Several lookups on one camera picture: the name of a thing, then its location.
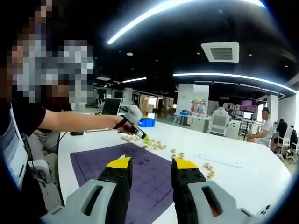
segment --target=white table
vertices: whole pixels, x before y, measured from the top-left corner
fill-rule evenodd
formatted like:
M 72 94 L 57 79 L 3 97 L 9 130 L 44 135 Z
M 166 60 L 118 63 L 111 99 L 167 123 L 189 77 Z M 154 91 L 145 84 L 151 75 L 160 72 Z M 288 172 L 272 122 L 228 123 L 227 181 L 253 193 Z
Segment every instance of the white table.
M 167 145 L 165 150 L 153 151 L 171 160 L 171 149 L 183 152 L 185 159 L 195 162 L 199 168 L 205 162 L 213 165 L 213 180 L 230 193 L 237 203 L 256 214 L 263 206 L 275 204 L 283 195 L 291 175 L 285 165 L 266 146 L 228 139 L 194 130 L 156 122 L 155 127 L 144 128 L 150 138 Z M 79 188 L 70 153 L 126 143 L 116 131 L 85 133 L 70 136 L 68 133 L 59 143 L 58 171 L 64 201 Z M 172 204 L 155 224 L 177 223 Z

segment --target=blue bin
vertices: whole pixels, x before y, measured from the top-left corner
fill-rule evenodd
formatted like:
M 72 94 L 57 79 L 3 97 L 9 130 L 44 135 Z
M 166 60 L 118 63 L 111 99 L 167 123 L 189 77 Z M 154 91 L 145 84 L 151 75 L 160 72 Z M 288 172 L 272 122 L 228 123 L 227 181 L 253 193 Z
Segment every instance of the blue bin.
M 155 126 L 155 119 L 152 118 L 141 118 L 138 122 L 140 127 L 154 127 Z
M 188 111 L 182 111 L 179 113 L 180 115 L 189 115 L 189 112 Z

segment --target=ceiling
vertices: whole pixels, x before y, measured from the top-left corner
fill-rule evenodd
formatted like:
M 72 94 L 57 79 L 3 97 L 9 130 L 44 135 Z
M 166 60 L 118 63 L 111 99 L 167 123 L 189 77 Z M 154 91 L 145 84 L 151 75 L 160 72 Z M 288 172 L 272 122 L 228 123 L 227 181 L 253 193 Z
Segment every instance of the ceiling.
M 264 8 L 239 0 L 194 0 L 143 20 L 112 44 L 107 44 L 128 23 L 165 1 L 65 2 L 64 10 L 53 12 L 52 47 L 61 44 L 63 39 L 88 40 L 93 47 L 94 61 L 93 74 L 89 78 L 97 86 L 131 87 L 175 97 L 179 83 L 214 81 L 195 84 L 210 85 L 210 98 L 214 100 L 224 95 L 259 98 L 273 93 L 271 91 L 280 97 L 294 94 L 255 80 L 172 75 L 212 72 L 287 83 L 299 72 L 299 33 L 291 25 L 299 21 L 295 1 L 265 1 Z M 201 47 L 202 43 L 208 42 L 238 42 L 239 62 L 209 62 Z M 110 80 L 97 80 L 98 76 Z M 115 82 L 141 77 L 147 79 L 123 84 Z

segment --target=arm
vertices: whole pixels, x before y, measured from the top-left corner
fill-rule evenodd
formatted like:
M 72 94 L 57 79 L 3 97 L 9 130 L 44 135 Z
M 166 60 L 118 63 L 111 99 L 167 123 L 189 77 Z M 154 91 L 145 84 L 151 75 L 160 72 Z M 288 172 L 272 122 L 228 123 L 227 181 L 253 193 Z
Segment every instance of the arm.
M 114 128 L 123 117 L 114 115 L 87 115 L 75 112 L 53 112 L 46 110 L 38 128 L 56 132 L 80 132 L 91 129 Z M 127 132 L 131 125 L 127 122 L 120 131 Z
M 267 134 L 268 134 L 268 131 L 265 130 L 265 129 L 263 129 L 261 132 L 258 132 L 258 133 L 256 133 L 256 134 L 251 134 L 251 135 L 249 135 L 249 136 L 247 137 L 247 139 L 254 139 L 254 138 L 256 138 L 256 139 L 260 139 L 260 138 L 265 137 Z

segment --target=man sitting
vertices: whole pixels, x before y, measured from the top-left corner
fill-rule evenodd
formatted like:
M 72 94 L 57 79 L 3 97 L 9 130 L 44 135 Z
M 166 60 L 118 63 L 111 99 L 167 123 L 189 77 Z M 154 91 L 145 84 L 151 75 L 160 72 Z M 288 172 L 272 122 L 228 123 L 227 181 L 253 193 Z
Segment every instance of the man sitting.
M 247 137 L 247 141 L 264 145 L 268 144 L 271 138 L 271 129 L 273 128 L 273 122 L 270 119 L 270 111 L 267 107 L 264 107 L 262 109 L 262 119 L 265 121 L 263 130 L 259 133 L 249 135 Z

